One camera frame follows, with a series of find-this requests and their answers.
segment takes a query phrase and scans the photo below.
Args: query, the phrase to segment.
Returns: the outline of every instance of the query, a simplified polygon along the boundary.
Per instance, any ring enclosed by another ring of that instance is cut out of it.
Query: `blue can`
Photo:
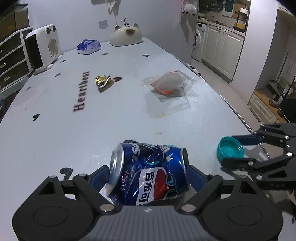
[[[121,143],[113,150],[107,195],[113,202],[145,205],[189,190],[188,155],[173,145]]]

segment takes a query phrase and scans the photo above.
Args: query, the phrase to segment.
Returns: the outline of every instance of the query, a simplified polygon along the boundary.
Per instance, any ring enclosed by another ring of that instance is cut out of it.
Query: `cabinet door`
[[[209,26],[206,35],[206,44],[203,53],[203,59],[207,61],[209,64],[215,65],[215,56],[217,51],[219,34],[221,32],[220,28]]]
[[[216,68],[229,79],[233,78],[244,38],[222,30],[216,53]]]

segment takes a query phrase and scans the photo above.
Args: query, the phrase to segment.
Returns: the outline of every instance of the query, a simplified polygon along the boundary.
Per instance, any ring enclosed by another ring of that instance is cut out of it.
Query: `blue and white package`
[[[100,42],[97,40],[89,40],[84,39],[82,43],[77,45],[77,53],[80,54],[91,54],[99,49],[101,49],[102,46],[100,45]]]

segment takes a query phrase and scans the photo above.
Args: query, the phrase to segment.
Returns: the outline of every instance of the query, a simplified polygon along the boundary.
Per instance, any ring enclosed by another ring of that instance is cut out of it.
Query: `screw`
[[[112,204],[103,204],[100,206],[101,211],[103,212],[111,212],[114,209]]]
[[[181,209],[184,211],[184,212],[187,212],[187,213],[191,213],[193,212],[196,207],[192,204],[185,204],[181,207]]]

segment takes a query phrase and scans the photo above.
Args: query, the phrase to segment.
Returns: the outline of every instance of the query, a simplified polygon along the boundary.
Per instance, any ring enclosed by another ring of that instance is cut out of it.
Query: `wall outlet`
[[[107,22],[107,20],[99,21],[99,27],[100,27],[100,29],[106,29],[106,28],[108,28],[108,22]]]

